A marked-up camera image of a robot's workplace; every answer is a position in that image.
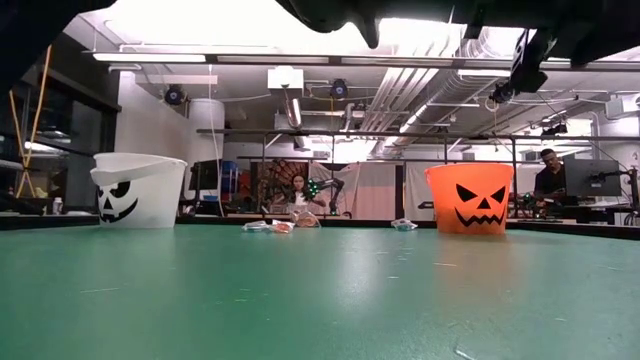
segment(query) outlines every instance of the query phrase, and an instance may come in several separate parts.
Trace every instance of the ceiling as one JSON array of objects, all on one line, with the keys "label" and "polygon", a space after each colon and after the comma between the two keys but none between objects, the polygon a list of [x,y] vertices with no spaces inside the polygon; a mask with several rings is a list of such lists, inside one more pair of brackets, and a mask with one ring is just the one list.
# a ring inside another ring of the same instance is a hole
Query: ceiling
[{"label": "ceiling", "polygon": [[[380,47],[370,50],[355,26],[348,24],[331,34],[315,33],[290,16],[275,1],[182,0],[179,4],[177,6],[175,1],[169,0],[119,0],[109,9],[80,15],[65,31],[88,49],[96,51],[189,52],[194,47],[204,47],[212,53],[220,53],[224,48],[233,53],[404,56],[407,56],[406,49],[436,44],[438,36],[442,38],[443,32],[451,31],[447,24],[390,19],[383,21],[381,25]],[[150,12],[153,16],[140,15]],[[483,53],[480,57],[510,58],[521,30],[487,31],[494,39],[490,46],[491,54]],[[408,56],[414,53],[425,55],[424,49],[421,52],[409,52]],[[634,60],[638,56],[640,50],[632,49],[614,55],[611,59]],[[163,84],[163,77],[156,75],[201,76],[202,84],[184,86],[191,98],[206,98],[211,93],[212,98],[225,102],[225,120],[232,128],[272,128],[274,113],[284,111],[284,99],[281,95],[272,94],[267,88],[267,71],[270,68],[273,66],[224,65],[213,66],[210,72],[208,65],[145,65],[144,72],[136,72],[136,79],[149,93],[160,97],[168,84]],[[332,106],[334,110],[342,110],[349,102],[371,105],[388,75],[386,68],[316,66],[300,69],[304,71],[307,87],[300,100],[303,111],[329,111]],[[208,85],[210,74],[217,77],[216,81],[211,81],[214,83],[212,86]],[[428,123],[449,123],[450,133],[494,130],[512,133],[526,130],[532,122],[540,122],[554,112],[565,109],[573,109],[572,116],[601,110],[602,101],[609,98],[607,92],[640,92],[640,73],[551,72],[548,75],[549,80],[538,94],[520,95],[512,104],[501,105],[496,112],[487,109],[485,102],[493,84],[501,78],[476,78],[474,84],[483,85],[473,89],[471,93],[474,96],[458,99],[454,103],[477,107],[438,109],[427,106],[425,114],[436,114],[428,117]],[[155,84],[149,84],[148,76],[160,81],[154,80],[152,82]],[[442,84],[440,80],[451,76],[460,77],[456,71],[439,71],[402,109],[409,114],[395,118],[387,130],[400,128],[411,113],[439,90],[438,86]],[[346,80],[349,98],[352,100],[333,104],[327,101],[328,84],[334,79]],[[455,122],[450,122],[450,114],[455,114]]]}]

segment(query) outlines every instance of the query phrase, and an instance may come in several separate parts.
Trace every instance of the candy wrapper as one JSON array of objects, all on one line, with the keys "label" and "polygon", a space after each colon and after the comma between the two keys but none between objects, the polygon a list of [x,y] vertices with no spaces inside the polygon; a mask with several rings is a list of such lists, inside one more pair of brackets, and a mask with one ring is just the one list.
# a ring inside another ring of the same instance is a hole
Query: candy wrapper
[{"label": "candy wrapper", "polygon": [[318,221],[318,218],[310,211],[305,211],[303,213],[291,213],[291,221],[293,221],[298,227],[320,227],[320,221]]},{"label": "candy wrapper", "polygon": [[396,228],[398,231],[411,231],[418,227],[418,225],[412,223],[408,219],[393,220],[391,222],[391,226]]},{"label": "candy wrapper", "polygon": [[260,232],[269,230],[269,224],[266,221],[254,221],[244,224],[243,231],[247,232]]},{"label": "candy wrapper", "polygon": [[277,234],[289,234],[291,231],[293,231],[293,228],[295,226],[296,225],[294,223],[290,223],[286,221],[278,221],[274,219],[273,223],[271,224],[271,226],[269,226],[269,228],[271,229],[271,231]]}]

